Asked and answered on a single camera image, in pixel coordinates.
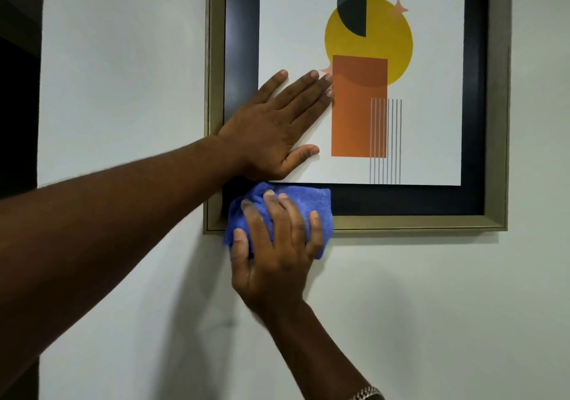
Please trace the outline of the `gold framed abstract picture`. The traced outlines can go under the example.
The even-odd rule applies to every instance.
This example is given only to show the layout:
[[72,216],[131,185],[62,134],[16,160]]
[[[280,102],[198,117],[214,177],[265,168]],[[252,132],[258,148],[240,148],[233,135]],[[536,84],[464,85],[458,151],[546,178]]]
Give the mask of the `gold framed abstract picture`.
[[207,0],[205,134],[277,70],[333,76],[283,179],[341,232],[504,231],[512,0]]

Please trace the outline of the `blue microfibre cloth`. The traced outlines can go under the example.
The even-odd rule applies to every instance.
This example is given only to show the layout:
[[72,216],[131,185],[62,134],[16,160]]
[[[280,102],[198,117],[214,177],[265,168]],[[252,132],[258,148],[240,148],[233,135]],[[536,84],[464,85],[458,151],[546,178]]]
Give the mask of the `blue microfibre cloth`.
[[249,200],[259,211],[264,223],[266,224],[270,240],[274,240],[273,221],[267,211],[263,196],[266,191],[272,190],[275,195],[286,194],[296,204],[301,216],[305,222],[305,238],[310,239],[310,214],[316,211],[320,217],[323,232],[323,245],[315,256],[316,260],[320,260],[325,251],[325,247],[333,234],[333,215],[331,209],[331,191],[329,189],[293,186],[285,184],[274,184],[261,182],[256,184],[245,195],[236,197],[229,205],[229,213],[227,218],[227,227],[224,233],[224,245],[232,248],[234,243],[234,230],[239,228],[246,232],[248,239],[249,258],[254,257],[254,248],[251,242],[250,229],[247,220],[241,209],[241,203],[244,199]]

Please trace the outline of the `person's left forearm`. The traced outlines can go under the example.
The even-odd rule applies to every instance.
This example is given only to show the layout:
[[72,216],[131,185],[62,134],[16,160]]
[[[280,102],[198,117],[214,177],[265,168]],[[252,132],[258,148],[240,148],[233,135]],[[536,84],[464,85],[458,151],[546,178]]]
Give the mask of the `person's left forearm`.
[[0,395],[247,164],[205,137],[0,202]]

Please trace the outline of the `person's right hand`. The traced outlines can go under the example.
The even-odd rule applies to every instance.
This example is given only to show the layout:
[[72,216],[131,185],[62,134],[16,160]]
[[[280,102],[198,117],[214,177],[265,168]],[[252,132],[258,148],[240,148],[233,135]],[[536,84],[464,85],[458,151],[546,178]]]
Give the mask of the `person's right hand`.
[[248,280],[232,280],[232,286],[246,306],[256,314],[266,306],[288,307],[304,301],[303,291],[314,257],[307,257],[305,222],[296,204],[286,194],[277,195],[289,214],[289,247],[281,253],[270,240],[266,224],[249,200],[241,203],[254,248],[248,258]]

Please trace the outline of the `person's left hand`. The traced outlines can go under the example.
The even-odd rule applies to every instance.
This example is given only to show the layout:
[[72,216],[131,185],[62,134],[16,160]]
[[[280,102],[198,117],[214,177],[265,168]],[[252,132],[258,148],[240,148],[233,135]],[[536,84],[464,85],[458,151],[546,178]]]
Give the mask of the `person's left hand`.
[[[322,77],[329,73],[320,75],[318,71],[311,70],[306,74]],[[286,155],[300,147],[296,144],[331,105],[334,96],[330,87],[301,116],[288,117],[278,110],[278,94],[274,93],[266,103],[259,105],[247,106],[246,102],[216,136],[221,143],[220,164],[229,178],[284,179],[283,160]]]

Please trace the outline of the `person's right forearm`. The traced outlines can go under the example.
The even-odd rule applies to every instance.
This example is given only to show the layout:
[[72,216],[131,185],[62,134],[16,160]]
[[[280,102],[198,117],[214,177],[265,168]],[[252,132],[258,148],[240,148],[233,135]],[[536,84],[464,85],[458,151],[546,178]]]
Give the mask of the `person's right forearm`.
[[258,309],[304,400],[385,400],[336,345],[311,307]]

